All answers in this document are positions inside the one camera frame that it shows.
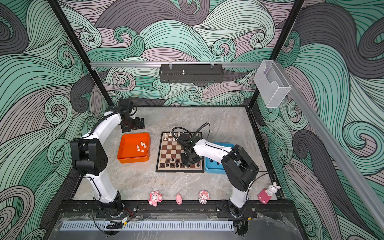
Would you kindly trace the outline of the black wall tray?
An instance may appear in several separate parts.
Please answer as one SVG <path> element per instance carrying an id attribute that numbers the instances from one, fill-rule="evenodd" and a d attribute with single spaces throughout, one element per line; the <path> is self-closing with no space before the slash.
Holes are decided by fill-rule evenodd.
<path id="1" fill-rule="evenodd" d="M 222 65 L 161 65 L 159 75 L 163 83 L 220 83 L 224 69 Z"/>

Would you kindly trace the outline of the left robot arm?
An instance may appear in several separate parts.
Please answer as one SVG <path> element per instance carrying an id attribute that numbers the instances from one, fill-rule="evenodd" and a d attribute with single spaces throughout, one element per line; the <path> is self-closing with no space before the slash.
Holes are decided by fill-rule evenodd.
<path id="1" fill-rule="evenodd" d="M 113 210 L 115 215 L 123 211 L 124 204 L 106 172 L 108 156 L 104 144 L 116 126 L 121 126 L 123 133 L 145 128 L 144 119 L 136 117 L 136 111 L 133 101 L 120 99 L 118 105 L 109 107 L 88 133 L 70 143 L 73 168 L 88 179 L 100 207 Z"/>

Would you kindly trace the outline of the aluminium rail right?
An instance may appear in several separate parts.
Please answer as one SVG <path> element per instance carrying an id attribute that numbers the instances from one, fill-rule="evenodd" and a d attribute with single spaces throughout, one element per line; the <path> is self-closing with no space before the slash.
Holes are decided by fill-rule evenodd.
<path id="1" fill-rule="evenodd" d="M 354 165 L 347 152 L 342 148 L 340 143 L 332 135 L 328 127 L 323 123 L 317 113 L 308 105 L 306 98 L 297 88 L 297 84 L 292 82 L 290 76 L 284 68 L 277 64 L 279 72 L 283 75 L 283 80 L 291 87 L 290 93 L 298 104 L 302 113 L 306 116 L 309 123 L 313 126 L 318 134 L 319 139 L 323 142 L 330 156 L 336 160 L 340 169 L 344 172 L 355 191 L 366 205 L 371 216 L 375 219 L 381 230 L 384 229 L 384 203 L 381 201 L 372 186 L 367 182 L 366 178 Z"/>

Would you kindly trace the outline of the clear plastic wall holder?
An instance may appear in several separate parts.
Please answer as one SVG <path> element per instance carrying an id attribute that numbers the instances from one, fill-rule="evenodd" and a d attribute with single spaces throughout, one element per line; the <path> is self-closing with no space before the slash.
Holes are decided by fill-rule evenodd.
<path id="1" fill-rule="evenodd" d="M 254 82 L 267 108 L 278 108 L 292 89 L 283 66 L 273 60 L 264 60 Z"/>

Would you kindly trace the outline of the white pieces on board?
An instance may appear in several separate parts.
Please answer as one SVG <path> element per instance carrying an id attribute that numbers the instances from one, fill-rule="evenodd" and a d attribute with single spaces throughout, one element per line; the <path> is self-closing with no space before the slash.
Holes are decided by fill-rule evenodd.
<path id="1" fill-rule="evenodd" d="M 172 135 L 171 132 L 164 133 L 163 140 L 165 142 L 174 142 L 176 141 L 176 138 Z"/>

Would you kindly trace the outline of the aluminium rail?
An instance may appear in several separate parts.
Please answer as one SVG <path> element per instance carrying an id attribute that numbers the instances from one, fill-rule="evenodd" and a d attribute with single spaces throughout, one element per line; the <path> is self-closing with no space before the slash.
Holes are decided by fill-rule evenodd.
<path id="1" fill-rule="evenodd" d="M 168 65 L 170 68 L 173 65 L 222 65 L 223 68 L 241 68 L 241 69 L 254 69 L 261 65 L 258 63 L 248 62 L 123 62 L 123 61 L 97 61 L 90 62 L 92 68 L 159 68 L 161 65 Z"/>
<path id="2" fill-rule="evenodd" d="M 290 76 L 284 68 L 277 64 L 279 72 L 283 75 L 283 80 L 291 87 L 290 93 L 298 104 L 302 113 L 306 116 L 309 123 L 313 126 L 318 134 L 319 139 L 323 142 L 330 156 L 336 160 L 340 169 L 344 172 L 355 191 L 366 205 L 371 216 L 375 219 L 381 230 L 384 229 L 384 203 L 381 201 L 372 186 L 367 182 L 366 178 L 354 165 L 347 152 L 342 148 L 340 143 L 332 135 L 328 127 L 323 123 L 317 113 L 308 105 L 306 98 L 297 88 L 297 84 L 292 82 Z"/>

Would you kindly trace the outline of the black pieces on board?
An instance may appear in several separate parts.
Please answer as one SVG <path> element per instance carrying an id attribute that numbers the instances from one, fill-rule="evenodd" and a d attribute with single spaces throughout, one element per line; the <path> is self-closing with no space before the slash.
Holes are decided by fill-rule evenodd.
<path id="1" fill-rule="evenodd" d="M 183 165 L 179 159 L 161 159 L 158 164 L 159 170 L 201 170 L 203 164 L 201 161 L 191 165 Z"/>

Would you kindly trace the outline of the blue tray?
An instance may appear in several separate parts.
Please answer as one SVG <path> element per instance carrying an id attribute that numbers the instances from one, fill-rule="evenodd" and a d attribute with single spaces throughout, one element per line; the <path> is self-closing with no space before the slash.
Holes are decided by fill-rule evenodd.
<path id="1" fill-rule="evenodd" d="M 234 144 L 230 144 L 230 143 L 215 143 L 215 144 L 223 146 L 223 147 L 229 147 L 229 148 L 232 148 L 235 146 Z M 223 168 L 221 163 L 219 166 L 211 166 L 210 160 L 211 159 L 205 157 L 205 172 L 206 173 L 226 175 L 225 169 Z"/>

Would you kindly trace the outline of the pink plush figure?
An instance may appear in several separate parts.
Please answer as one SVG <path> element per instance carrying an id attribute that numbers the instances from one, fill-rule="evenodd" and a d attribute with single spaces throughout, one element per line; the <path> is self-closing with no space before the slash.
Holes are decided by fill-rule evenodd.
<path id="1" fill-rule="evenodd" d="M 162 194 L 160 194 L 159 191 L 152 191 L 150 193 L 150 199 L 149 199 L 149 204 L 152 205 L 153 207 L 156 207 L 158 203 L 160 203 L 163 200 Z"/>

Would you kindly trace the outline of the small pink pig figure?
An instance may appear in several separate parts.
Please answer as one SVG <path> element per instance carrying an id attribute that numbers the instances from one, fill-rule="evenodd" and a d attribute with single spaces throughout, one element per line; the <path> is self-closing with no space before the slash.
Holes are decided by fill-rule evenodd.
<path id="1" fill-rule="evenodd" d="M 178 205 L 181 205 L 183 202 L 182 196 L 180 194 L 176 195 L 176 202 Z"/>

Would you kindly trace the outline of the pink hooded doll figure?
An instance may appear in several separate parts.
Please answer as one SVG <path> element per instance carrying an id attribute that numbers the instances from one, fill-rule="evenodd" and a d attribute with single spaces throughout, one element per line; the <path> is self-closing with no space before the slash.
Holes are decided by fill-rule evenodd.
<path id="1" fill-rule="evenodd" d="M 206 190 L 201 190 L 199 192 L 199 202 L 200 204 L 206 205 L 208 200 L 210 200 L 210 194 Z"/>

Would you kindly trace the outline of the aluminium rail back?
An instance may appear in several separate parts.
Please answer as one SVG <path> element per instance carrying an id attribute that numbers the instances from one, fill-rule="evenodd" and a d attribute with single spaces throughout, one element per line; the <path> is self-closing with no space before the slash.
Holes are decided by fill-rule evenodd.
<path id="1" fill-rule="evenodd" d="M 161 65 L 168 65 L 170 68 L 173 65 L 222 65 L 223 68 L 241 68 L 241 69 L 254 69 L 261 65 L 258 63 L 248 62 L 123 62 L 123 61 L 97 61 L 90 62 L 92 68 L 159 68 Z"/>

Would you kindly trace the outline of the orange tray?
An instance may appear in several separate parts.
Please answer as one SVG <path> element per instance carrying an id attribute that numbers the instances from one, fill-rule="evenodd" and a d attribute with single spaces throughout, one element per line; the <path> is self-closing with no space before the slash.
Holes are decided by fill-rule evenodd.
<path id="1" fill-rule="evenodd" d="M 144 153 L 137 151 L 141 142 L 147 144 Z M 121 164 L 147 162 L 150 159 L 151 137 L 149 133 L 127 134 L 121 138 L 117 159 Z"/>

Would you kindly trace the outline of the white rabbit pink figure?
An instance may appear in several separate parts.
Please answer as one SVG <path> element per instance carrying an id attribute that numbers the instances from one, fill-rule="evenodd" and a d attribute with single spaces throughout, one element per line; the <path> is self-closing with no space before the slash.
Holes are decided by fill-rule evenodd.
<path id="1" fill-rule="evenodd" d="M 275 195 L 280 189 L 281 186 L 277 185 L 276 182 L 273 182 L 258 194 L 259 201 L 266 205 L 271 200 L 272 196 Z"/>

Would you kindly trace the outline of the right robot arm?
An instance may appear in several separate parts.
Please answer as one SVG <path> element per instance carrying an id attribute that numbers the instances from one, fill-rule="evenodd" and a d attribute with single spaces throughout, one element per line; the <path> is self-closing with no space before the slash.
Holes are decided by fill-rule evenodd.
<path id="1" fill-rule="evenodd" d="M 260 172 L 259 167 L 242 146 L 223 147 L 197 136 L 200 130 L 209 125 L 204 123 L 194 133 L 182 127 L 174 127 L 171 136 L 184 150 L 181 154 L 182 165 L 191 165 L 208 158 L 223 166 L 233 186 L 230 207 L 240 211 L 247 203 L 249 190 Z"/>

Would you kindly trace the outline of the chess board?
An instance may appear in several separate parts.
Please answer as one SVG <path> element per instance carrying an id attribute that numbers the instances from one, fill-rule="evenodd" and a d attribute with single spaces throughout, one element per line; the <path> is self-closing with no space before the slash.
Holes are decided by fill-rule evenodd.
<path id="1" fill-rule="evenodd" d="M 161 134 L 161 141 L 159 146 L 159 154 L 158 154 L 158 160 L 156 165 L 156 172 L 157 173 L 178 173 L 178 172 L 190 172 L 190 173 L 203 173 L 205 171 L 205 161 L 204 159 L 201 160 L 203 164 L 203 168 L 201 170 L 159 170 L 158 164 L 161 159 L 179 159 L 181 160 L 181 153 L 184 152 L 184 149 L 182 146 L 177 142 L 165 142 L 163 140 L 164 133 Z"/>

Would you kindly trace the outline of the white pieces in tray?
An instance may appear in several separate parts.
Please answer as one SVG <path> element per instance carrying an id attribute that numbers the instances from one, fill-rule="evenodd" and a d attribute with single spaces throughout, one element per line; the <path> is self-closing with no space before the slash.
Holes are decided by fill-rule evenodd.
<path id="1" fill-rule="evenodd" d="M 137 151 L 144 153 L 147 150 L 147 144 L 144 142 L 141 142 L 139 145 L 137 145 Z"/>

